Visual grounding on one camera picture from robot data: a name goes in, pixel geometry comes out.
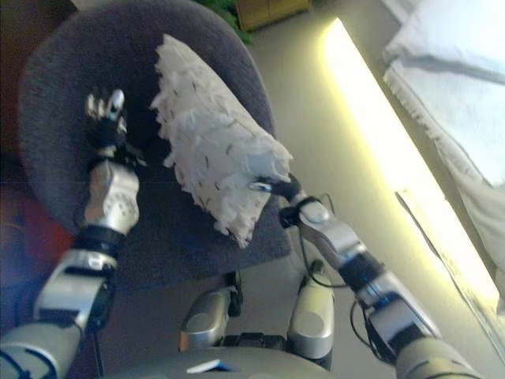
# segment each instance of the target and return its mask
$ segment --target black joint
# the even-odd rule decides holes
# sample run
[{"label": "black joint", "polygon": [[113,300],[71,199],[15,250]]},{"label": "black joint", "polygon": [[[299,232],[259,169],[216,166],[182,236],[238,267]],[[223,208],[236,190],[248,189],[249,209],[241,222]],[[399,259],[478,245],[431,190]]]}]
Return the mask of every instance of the black joint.
[{"label": "black joint", "polygon": [[383,265],[368,252],[358,254],[339,269],[340,276],[354,292],[362,289],[383,272]]},{"label": "black joint", "polygon": [[239,292],[230,292],[230,306],[228,307],[228,316],[239,317],[242,313],[243,298]]},{"label": "black joint", "polygon": [[283,208],[279,211],[279,221],[284,229],[298,224],[298,214],[294,207]]},{"label": "black joint", "polygon": [[97,251],[117,258],[124,241],[124,235],[108,227],[90,226],[80,231],[72,247]]},{"label": "black joint", "polygon": [[300,210],[304,205],[308,203],[312,203],[314,201],[320,202],[317,197],[309,196],[300,201],[296,207],[287,207],[283,208],[279,212],[279,219],[281,226],[284,229],[288,227],[292,227],[294,225],[298,225],[300,223]]},{"label": "black joint", "polygon": [[98,332],[107,323],[114,302],[115,286],[109,280],[98,291],[89,314],[87,333]]}]

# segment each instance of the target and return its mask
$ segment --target robotic hand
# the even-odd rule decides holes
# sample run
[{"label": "robotic hand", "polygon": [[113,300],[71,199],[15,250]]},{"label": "robotic hand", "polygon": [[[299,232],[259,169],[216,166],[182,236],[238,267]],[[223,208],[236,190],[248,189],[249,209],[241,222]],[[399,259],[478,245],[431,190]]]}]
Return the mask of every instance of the robotic hand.
[{"label": "robotic hand", "polygon": [[259,178],[249,188],[285,197],[290,203],[280,212],[281,224],[298,226],[301,235],[354,292],[364,310],[371,348],[379,358],[396,366],[398,379],[481,378],[442,341],[431,317],[395,274],[367,251],[348,225],[318,199],[307,196],[294,176],[291,183]]},{"label": "robotic hand", "polygon": [[124,95],[88,97],[90,200],[85,225],[36,300],[35,322],[2,338],[2,377],[62,378],[84,335],[101,329],[114,297],[118,249],[137,223],[139,181],[125,152]]}]

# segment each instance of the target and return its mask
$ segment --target black clamp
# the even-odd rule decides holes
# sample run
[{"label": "black clamp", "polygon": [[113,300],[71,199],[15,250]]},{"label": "black clamp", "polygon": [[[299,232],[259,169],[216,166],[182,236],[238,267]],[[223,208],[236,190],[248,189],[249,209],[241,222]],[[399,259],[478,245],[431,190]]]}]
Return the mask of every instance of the black clamp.
[{"label": "black clamp", "polygon": [[320,200],[317,197],[314,196],[309,196],[300,201],[296,206],[294,207],[286,207],[283,208],[279,211],[279,220],[281,223],[281,226],[284,229],[287,229],[288,227],[293,227],[295,225],[298,225],[300,223],[300,210],[301,207],[308,203],[313,203],[314,201],[317,201],[320,203]]}]

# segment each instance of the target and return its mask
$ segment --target floor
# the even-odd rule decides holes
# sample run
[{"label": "floor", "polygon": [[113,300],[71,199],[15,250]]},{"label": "floor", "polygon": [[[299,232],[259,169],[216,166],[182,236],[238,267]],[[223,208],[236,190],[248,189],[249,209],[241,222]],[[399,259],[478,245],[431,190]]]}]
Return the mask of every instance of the floor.
[{"label": "floor", "polygon": [[[274,108],[277,137],[295,157],[292,171],[307,192],[332,196],[336,213],[426,306],[449,343],[485,377],[505,377],[505,366],[440,263],[419,234],[405,227],[406,215],[394,196],[381,191],[375,164],[331,94],[315,49],[333,18],[317,12],[291,17],[255,33],[250,47]],[[282,260],[244,270],[243,313],[230,320],[227,332],[284,334],[302,276],[297,249]],[[178,328],[192,300],[220,283],[220,278],[210,278],[118,294],[100,336],[106,373],[176,353]],[[341,378],[394,377],[394,369],[378,362],[354,337],[348,321],[352,301],[348,290],[335,291],[332,372]]]}]

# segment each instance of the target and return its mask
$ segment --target white towel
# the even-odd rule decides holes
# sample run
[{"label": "white towel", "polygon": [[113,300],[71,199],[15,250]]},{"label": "white towel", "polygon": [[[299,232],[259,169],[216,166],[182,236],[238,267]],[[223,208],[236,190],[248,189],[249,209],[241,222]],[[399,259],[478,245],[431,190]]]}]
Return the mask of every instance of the white towel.
[{"label": "white towel", "polygon": [[505,183],[505,85],[402,59],[384,80],[431,137],[463,150],[452,154],[462,172],[475,169],[493,187]]},{"label": "white towel", "polygon": [[405,24],[421,0],[382,0],[400,24]]},{"label": "white towel", "polygon": [[505,1],[423,0],[384,57],[433,58],[505,83]]}]

